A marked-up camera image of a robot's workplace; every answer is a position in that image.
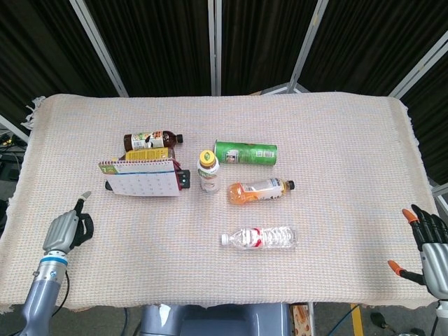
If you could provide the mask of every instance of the black curtain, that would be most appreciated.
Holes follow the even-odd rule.
[[[298,82],[388,95],[447,30],[446,1],[330,1]]]
[[[88,0],[131,97],[211,94],[207,0]]]
[[[316,3],[223,0],[222,94],[289,82]]]
[[[117,96],[68,0],[2,0],[0,32],[0,109],[14,125],[38,96]]]
[[[409,108],[428,175],[439,184],[448,182],[448,55],[401,100]]]

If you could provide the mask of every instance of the woven tablecloth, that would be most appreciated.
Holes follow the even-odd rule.
[[[58,94],[34,130],[0,241],[0,305],[25,301],[51,221],[86,190],[94,237],[68,255],[68,308],[148,303],[362,302],[417,307],[434,301],[398,278],[394,259],[421,268],[401,214],[436,212],[406,108],[389,97],[338,92],[260,97],[97,99]],[[124,153],[123,135],[183,134],[176,159],[192,173],[180,197],[114,195],[97,164]],[[223,188],[200,188],[196,164],[214,141],[276,144],[273,167],[222,164]],[[281,199],[234,206],[237,181],[292,179]],[[241,251],[220,235],[289,225],[295,249]]]

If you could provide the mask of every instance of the robotic arm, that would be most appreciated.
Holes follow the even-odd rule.
[[[440,217],[430,215],[417,205],[413,204],[412,210],[417,216],[406,209],[402,212],[420,251],[423,275],[408,272],[393,260],[388,264],[399,277],[426,286],[428,292],[439,299],[436,313],[443,335],[448,335],[448,226]]]
[[[22,311],[27,324],[18,335],[48,336],[57,295],[67,274],[67,254],[93,236],[90,215],[81,213],[84,201],[90,194],[90,191],[82,194],[73,210],[63,213],[51,223],[43,243],[45,253],[33,273],[34,280]]]

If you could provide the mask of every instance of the orange fingertip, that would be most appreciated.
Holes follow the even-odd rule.
[[[401,212],[403,213],[403,216],[406,217],[406,219],[409,223],[419,220],[411,211],[409,211],[407,209],[403,209]]]
[[[399,266],[399,264],[397,264],[395,261],[393,261],[393,260],[388,260],[388,265],[389,265],[389,267],[395,272],[395,274],[397,274],[398,276],[400,276],[400,272],[401,271],[405,271],[405,269],[404,268],[401,268],[400,266]]]

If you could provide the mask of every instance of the yellow label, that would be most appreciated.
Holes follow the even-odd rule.
[[[169,148],[130,150],[125,160],[160,160],[169,158]]]

